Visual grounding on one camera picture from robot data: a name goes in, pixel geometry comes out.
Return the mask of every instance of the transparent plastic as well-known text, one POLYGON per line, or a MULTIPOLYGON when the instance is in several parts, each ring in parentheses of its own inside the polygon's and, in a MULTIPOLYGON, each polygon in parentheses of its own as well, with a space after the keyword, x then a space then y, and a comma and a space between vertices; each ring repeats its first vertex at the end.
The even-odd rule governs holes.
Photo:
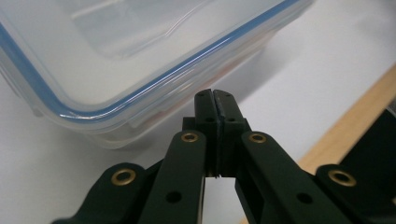
POLYGON ((36 114, 122 147, 310 0, 2 0, 0 72, 36 114))

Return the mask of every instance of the white table surface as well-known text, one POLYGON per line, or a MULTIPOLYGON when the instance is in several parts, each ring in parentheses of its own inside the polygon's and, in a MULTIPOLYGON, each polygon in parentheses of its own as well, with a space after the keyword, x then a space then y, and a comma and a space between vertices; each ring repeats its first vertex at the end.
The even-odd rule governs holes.
MULTIPOLYGON (((253 130, 271 134, 295 159, 396 61, 396 1, 317 1, 266 50, 212 88, 229 91, 253 130)), ((121 150, 36 118, 0 78, 0 223, 50 223, 70 217, 108 167, 149 167, 163 158, 187 104, 121 150)), ((239 223, 232 179, 207 179, 204 223, 239 223)))

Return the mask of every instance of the brass insert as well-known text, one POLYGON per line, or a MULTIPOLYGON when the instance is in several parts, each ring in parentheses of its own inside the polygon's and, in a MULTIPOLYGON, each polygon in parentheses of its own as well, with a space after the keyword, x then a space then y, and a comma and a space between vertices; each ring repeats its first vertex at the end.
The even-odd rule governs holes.
POLYGON ((181 135, 181 140, 184 142, 195 142, 198 140, 198 135, 195 133, 184 133, 181 135))
POLYGON ((267 138, 260 133, 253 133, 248 137, 248 139, 255 143, 264 143, 267 141, 267 138))
POLYGON ((111 183, 116 186, 125 186, 134 181, 136 172, 131 169, 120 169, 111 176, 111 183))
POLYGON ((355 187, 357 184, 352 175, 342 170, 330 170, 328 175, 332 181, 345 187, 355 187))

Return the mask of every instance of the container lid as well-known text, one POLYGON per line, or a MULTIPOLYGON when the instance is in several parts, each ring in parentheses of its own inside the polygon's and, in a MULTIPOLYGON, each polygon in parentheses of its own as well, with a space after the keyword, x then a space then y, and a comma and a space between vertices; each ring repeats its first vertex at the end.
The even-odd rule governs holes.
POLYGON ((83 130, 161 98, 187 66, 296 3, 310 1, 2 0, 0 47, 30 104, 83 130))

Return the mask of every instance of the wooden surface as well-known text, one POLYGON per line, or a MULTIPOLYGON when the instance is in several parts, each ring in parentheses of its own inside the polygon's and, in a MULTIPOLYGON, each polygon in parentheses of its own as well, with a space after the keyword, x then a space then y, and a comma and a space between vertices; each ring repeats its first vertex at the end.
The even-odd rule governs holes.
POLYGON ((321 165, 338 163, 395 96, 396 64, 302 157, 300 167, 314 174, 321 165))

